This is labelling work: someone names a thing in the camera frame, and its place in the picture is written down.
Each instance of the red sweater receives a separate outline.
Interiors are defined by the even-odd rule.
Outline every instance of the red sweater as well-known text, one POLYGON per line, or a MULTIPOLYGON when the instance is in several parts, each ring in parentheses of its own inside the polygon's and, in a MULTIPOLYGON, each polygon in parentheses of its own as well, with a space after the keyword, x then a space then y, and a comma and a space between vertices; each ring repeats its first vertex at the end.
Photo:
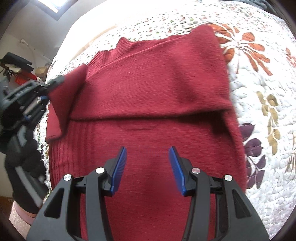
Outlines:
MULTIPOLYGON (((226 64, 208 26, 161 40, 121 38, 116 49, 69 73, 50 98, 46 140, 53 187, 64 174, 87 175, 120 146, 127 148, 119 191, 106 198, 114 240, 181 240, 190 197, 177 191, 168 160, 172 145, 208 175, 231 174, 245 189, 226 64)), ((84 238, 85 218, 82 200, 84 238)))

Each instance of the blue gripper pad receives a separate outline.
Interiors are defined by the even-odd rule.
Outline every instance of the blue gripper pad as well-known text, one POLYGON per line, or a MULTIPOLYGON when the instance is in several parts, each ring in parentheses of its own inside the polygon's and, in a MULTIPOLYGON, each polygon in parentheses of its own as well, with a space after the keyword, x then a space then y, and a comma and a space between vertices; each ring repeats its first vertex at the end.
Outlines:
POLYGON ((181 192, 183 196, 185 196, 187 193, 185 187, 185 175, 180 165, 181 158, 179 157, 179 154, 176 152, 176 149, 174 147, 171 147, 169 149, 169 159, 173 169, 178 190, 181 192))
POLYGON ((124 147, 119 155, 117 165, 112 174, 111 189, 110 189, 110 192, 112 193, 112 195, 114 195, 118 191, 121 177, 124 171, 124 167, 126 165, 126 159, 127 159, 127 152, 126 152, 126 148, 124 147))

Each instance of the floral bedspread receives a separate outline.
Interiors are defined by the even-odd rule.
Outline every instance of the floral bedspread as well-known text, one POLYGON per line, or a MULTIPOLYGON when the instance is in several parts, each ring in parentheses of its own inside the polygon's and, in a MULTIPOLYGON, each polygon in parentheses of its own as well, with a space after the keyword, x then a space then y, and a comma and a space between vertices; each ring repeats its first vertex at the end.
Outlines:
MULTIPOLYGON (((185 1, 156 16, 119 27, 97 39, 61 72, 88 63, 100 50, 130 41, 186 34, 200 24, 213 28, 229 71, 246 153, 247 196, 272 238, 292 212, 296 197, 296 40, 283 20, 239 2, 185 1)), ((47 115, 35 131, 48 173, 47 115)))

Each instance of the sweater sleeve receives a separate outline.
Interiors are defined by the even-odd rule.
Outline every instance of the sweater sleeve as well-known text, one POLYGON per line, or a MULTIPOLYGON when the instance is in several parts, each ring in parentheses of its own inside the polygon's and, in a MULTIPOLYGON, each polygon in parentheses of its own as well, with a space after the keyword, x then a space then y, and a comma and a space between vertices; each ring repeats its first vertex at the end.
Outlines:
POLYGON ((21 217, 17 214, 15 210, 15 204, 16 202, 14 201, 12 204, 9 220, 11 221, 13 226, 16 228, 16 230, 24 237, 24 239, 26 239, 31 226, 27 224, 23 219, 21 219, 21 217))

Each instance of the black glove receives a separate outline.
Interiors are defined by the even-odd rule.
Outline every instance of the black glove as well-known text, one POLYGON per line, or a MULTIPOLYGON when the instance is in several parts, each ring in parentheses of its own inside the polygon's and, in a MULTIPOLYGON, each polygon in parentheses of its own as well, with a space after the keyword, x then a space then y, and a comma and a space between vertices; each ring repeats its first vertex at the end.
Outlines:
POLYGON ((41 189, 46 195, 45 173, 46 169, 41 161, 41 153, 37 150, 37 141, 33 139, 33 132, 27 131, 25 134, 27 140, 21 152, 17 153, 14 150, 7 150, 5 158, 5 169, 13 188, 13 198, 21 206, 22 209, 29 213, 38 213, 39 208, 34 202, 31 195, 21 182, 15 167, 21 166, 27 175, 32 176, 34 181, 37 181, 41 189))

